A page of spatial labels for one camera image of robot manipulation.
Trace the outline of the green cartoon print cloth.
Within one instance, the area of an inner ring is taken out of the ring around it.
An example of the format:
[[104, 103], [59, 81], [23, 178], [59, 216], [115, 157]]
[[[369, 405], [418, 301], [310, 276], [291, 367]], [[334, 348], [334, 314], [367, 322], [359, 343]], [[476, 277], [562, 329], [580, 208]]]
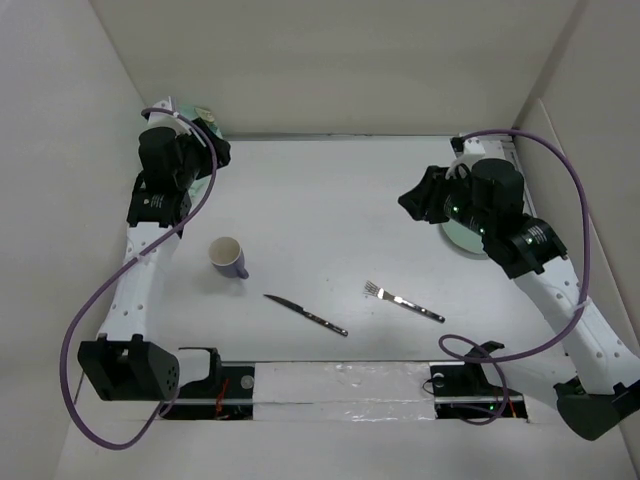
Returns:
[[[206, 134], [209, 140], [211, 137], [219, 137], [221, 139], [224, 139], [222, 132], [215, 122], [213, 113], [210, 110], [205, 109], [204, 107], [182, 104], [178, 106], [178, 111], [185, 118], [195, 123]], [[201, 138], [198, 138], [198, 140], [200, 141], [202, 146], [208, 147]], [[197, 203], [201, 200], [202, 196], [204, 195], [204, 191], [209, 184], [210, 176], [211, 174], [203, 179], [196, 180], [189, 187], [189, 197], [193, 203]]]

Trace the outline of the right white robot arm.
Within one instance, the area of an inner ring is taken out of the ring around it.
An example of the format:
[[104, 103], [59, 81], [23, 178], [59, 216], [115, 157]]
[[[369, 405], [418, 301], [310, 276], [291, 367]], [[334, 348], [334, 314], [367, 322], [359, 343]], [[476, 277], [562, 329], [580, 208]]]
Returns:
[[508, 387], [555, 408], [579, 437], [594, 441], [639, 410], [639, 358], [581, 293], [567, 249], [549, 224], [524, 211], [524, 178], [506, 160], [472, 167], [430, 166], [399, 204], [415, 221], [454, 221], [481, 237], [483, 250], [533, 302], [572, 366], [533, 358], [500, 362], [497, 342], [473, 346], [462, 381], [473, 393]]

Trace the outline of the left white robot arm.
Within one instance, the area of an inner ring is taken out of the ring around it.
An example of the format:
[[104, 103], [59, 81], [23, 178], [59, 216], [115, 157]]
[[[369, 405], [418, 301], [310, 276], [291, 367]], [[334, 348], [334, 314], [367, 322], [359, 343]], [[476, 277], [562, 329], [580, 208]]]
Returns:
[[139, 137], [142, 170], [127, 213], [126, 261], [133, 267], [118, 280], [97, 339], [84, 341], [78, 361], [104, 401], [168, 401], [188, 383], [201, 396], [222, 387], [222, 371], [211, 348], [163, 348], [157, 338], [161, 299], [171, 259], [192, 210], [190, 190], [207, 182], [214, 166], [230, 161], [230, 145], [211, 125], [205, 134], [153, 127]]

